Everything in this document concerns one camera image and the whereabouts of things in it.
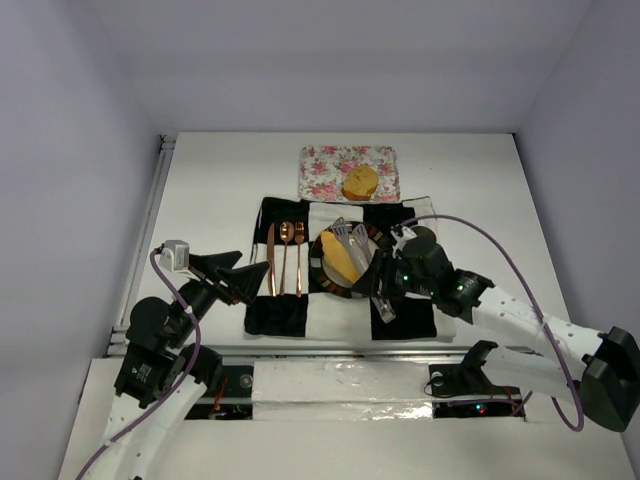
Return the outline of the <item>silver metal tongs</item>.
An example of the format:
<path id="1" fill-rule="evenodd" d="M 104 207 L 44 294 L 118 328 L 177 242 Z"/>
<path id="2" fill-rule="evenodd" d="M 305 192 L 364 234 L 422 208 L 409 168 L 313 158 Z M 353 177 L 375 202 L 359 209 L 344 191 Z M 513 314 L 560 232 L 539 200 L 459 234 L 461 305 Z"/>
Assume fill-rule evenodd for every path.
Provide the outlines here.
<path id="1" fill-rule="evenodd" d="M 358 290 L 360 295 L 366 295 L 373 301 L 384 323 L 394 320 L 395 312 L 390 302 L 380 298 L 375 291 L 375 283 L 371 278 L 365 277 L 366 272 L 371 267 L 373 254 L 370 249 L 369 235 L 364 224 L 357 223 L 352 225 L 350 222 L 346 222 L 343 217 L 338 217 L 330 227 L 330 230 L 346 249 L 360 275 L 359 283 L 354 282 L 352 290 Z"/>

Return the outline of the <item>yellow oval bread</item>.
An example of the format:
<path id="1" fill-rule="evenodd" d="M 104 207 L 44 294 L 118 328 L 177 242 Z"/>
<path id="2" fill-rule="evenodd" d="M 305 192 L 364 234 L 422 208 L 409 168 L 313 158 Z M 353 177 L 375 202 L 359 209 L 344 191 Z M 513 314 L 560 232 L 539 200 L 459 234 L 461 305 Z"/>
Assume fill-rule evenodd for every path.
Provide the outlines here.
<path id="1" fill-rule="evenodd" d="M 325 262 L 349 284 L 354 284 L 360 278 L 360 273 L 346 248 L 335 234 L 328 230 L 320 234 L 320 240 Z"/>

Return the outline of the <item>brown round bread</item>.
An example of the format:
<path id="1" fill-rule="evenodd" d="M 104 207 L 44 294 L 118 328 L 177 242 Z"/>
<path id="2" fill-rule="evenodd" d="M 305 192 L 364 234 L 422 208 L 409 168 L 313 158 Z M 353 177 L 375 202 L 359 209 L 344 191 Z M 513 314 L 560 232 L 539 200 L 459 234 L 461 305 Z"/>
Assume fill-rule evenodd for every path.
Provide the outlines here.
<path id="1" fill-rule="evenodd" d="M 350 201 L 368 201 L 379 184 L 378 174 L 369 166 L 350 170 L 343 182 L 343 196 Z"/>

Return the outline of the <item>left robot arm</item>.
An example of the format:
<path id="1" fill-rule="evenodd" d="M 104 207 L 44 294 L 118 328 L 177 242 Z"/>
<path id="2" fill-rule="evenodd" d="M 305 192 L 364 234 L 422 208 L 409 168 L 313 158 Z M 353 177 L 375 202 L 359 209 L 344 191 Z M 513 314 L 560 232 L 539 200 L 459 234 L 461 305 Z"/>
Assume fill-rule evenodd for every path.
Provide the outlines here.
<path id="1" fill-rule="evenodd" d="M 180 240 L 151 251 L 150 265 L 173 300 L 146 297 L 131 310 L 101 445 L 78 478 L 153 478 L 191 408 L 223 391 L 222 357 L 203 346 L 200 322 L 216 302 L 249 305 L 257 297 L 270 265 L 238 267 L 241 256 L 194 255 Z"/>

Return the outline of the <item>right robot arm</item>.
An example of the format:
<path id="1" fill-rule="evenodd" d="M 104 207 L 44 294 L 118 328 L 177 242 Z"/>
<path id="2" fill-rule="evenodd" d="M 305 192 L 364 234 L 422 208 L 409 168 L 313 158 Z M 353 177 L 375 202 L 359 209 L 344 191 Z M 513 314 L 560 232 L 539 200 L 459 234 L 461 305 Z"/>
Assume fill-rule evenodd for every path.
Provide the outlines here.
<path id="1" fill-rule="evenodd" d="M 515 387 L 575 401 L 580 413 L 614 432 L 625 431 L 639 407 L 639 346 L 629 332 L 539 314 L 491 280 L 454 268 L 432 240 L 413 238 L 398 249 L 377 251 L 353 289 L 384 300 L 427 296 L 443 314 L 528 348 L 523 354 L 478 341 L 459 364 L 431 369 L 426 388 L 437 398 Z"/>

